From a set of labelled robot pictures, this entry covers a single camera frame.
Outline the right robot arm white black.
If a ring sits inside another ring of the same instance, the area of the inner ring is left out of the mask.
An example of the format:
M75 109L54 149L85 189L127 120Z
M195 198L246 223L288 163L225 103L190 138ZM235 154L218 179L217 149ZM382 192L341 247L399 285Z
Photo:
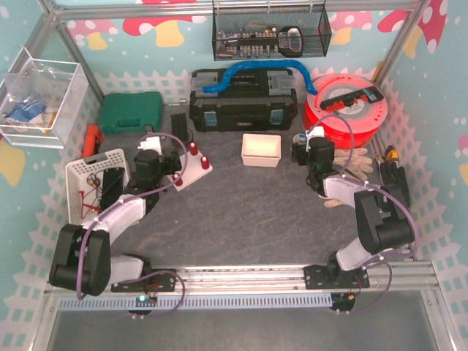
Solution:
M306 184L319 196L355 210L358 236L330 255L326 265L311 265L311 284L338 288L364 274L366 264L415 241L416 224L404 196L404 183L369 184L340 173L335 145L325 137L296 135L292 160L307 167Z

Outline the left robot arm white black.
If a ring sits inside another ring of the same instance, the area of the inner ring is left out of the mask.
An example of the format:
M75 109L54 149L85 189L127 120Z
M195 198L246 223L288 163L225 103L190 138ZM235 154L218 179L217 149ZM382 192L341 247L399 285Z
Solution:
M98 215L82 224L66 224L59 234L48 281L76 292L78 299L98 296L112 284L138 284L151 278L149 259L136 254L112 256L113 242L149 214L164 189L162 179L183 169L173 151L167 156L144 150L135 157L136 171L113 167L103 172Z

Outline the white peg fixture board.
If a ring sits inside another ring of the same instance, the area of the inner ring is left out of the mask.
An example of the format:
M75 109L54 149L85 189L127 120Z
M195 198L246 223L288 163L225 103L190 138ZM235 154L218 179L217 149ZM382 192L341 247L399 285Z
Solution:
M184 174L181 176L181 179L183 180L183 185L182 186L174 186L173 187L180 192L181 190L185 189L189 185L193 184L194 182L200 180L203 176L208 175L212 170L213 170L213 165L211 164L211 169L210 170L203 170L200 165L200 158L202 156L205 156L202 154L200 151L198 151L197 156L192 156L190 154L190 151L188 154L182 154L180 155L180 160L182 165L184 165L186 158L188 159L188 163L185 169Z

